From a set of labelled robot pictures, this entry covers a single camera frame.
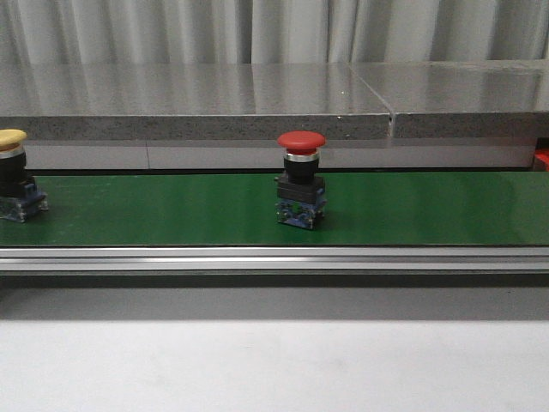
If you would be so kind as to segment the grey pleated curtain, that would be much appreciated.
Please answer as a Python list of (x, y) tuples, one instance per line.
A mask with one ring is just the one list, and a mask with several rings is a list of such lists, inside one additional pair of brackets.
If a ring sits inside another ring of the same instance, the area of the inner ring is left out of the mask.
[(4, 1), (5, 64), (546, 58), (545, 1)]

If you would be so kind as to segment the aluminium conveyor side rail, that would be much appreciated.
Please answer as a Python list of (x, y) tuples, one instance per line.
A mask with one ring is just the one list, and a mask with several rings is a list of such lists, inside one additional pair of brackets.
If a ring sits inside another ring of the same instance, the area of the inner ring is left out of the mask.
[(448, 271), (547, 273), (545, 246), (8, 247), (7, 272)]

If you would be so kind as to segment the red mushroom push button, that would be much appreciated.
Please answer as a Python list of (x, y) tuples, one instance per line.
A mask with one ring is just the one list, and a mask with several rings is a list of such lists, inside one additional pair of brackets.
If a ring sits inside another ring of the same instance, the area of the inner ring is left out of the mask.
[(281, 134), (277, 143), (284, 154), (284, 172), (277, 177), (277, 221), (312, 230), (323, 218), (325, 181), (317, 176), (318, 149), (326, 143), (322, 134), (294, 130)]

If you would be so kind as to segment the yellow mushroom push button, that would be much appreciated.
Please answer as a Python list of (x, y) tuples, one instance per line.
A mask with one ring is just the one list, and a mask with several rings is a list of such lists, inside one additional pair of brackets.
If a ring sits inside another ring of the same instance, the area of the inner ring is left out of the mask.
[(46, 193), (26, 169), (27, 156), (22, 142), (27, 133), (17, 129), (1, 130), (1, 219), (25, 222), (48, 210)]

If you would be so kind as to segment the red plastic bin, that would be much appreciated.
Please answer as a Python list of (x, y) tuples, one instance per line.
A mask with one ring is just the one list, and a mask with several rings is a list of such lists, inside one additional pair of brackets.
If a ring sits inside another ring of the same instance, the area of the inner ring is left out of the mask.
[(549, 171), (549, 148), (535, 150), (531, 170), (535, 172)]

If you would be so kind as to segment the green conveyor belt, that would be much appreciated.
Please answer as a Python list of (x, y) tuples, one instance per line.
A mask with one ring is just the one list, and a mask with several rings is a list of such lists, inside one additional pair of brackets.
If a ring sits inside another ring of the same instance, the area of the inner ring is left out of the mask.
[(40, 176), (49, 209), (4, 246), (546, 245), (548, 176), (326, 173), (325, 216), (280, 224), (271, 173)]

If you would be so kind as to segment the grey stone countertop slab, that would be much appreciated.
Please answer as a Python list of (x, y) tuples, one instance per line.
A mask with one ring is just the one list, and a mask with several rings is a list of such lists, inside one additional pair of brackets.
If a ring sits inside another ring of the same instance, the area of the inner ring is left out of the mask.
[(33, 169), (278, 168), (290, 130), (325, 168), (528, 168), (548, 63), (5, 64), (1, 125)]

